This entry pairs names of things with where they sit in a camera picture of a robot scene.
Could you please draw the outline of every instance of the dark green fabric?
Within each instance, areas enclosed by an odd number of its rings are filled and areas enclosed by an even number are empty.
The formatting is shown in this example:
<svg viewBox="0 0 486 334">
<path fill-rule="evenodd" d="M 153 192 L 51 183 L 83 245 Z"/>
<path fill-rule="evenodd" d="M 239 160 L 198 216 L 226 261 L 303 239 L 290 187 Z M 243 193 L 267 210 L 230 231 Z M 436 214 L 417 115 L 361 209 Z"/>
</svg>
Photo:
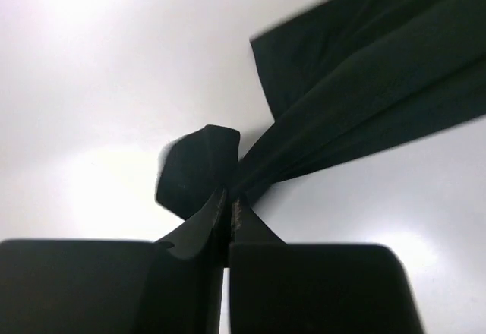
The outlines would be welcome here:
<svg viewBox="0 0 486 334">
<path fill-rule="evenodd" d="M 253 39 L 275 123 L 218 182 L 234 199 L 484 115 L 485 7 L 486 0 L 329 0 Z M 224 130 L 218 148 L 237 150 L 235 131 Z M 189 138 L 176 145 L 157 201 L 186 219 L 204 200 L 204 178 L 188 172 L 214 175 L 219 161 Z M 188 153 L 188 164 L 172 161 L 175 149 Z M 175 186 L 181 176 L 190 190 Z M 171 191 L 170 204 L 161 191 Z"/>
</svg>

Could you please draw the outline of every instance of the white wall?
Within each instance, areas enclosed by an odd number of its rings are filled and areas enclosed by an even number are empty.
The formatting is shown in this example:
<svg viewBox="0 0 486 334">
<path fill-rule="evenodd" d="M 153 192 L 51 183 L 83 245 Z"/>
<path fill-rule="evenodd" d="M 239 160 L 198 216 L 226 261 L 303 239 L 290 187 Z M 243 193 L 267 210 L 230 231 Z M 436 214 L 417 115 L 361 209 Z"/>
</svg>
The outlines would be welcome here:
<svg viewBox="0 0 486 334">
<path fill-rule="evenodd" d="M 0 238 L 176 227 L 153 201 L 160 149 L 268 127 L 248 38 L 315 1 L 0 0 Z M 258 209 L 287 241 L 388 244 L 429 333 L 484 332 L 485 127 L 288 181 Z"/>
</svg>

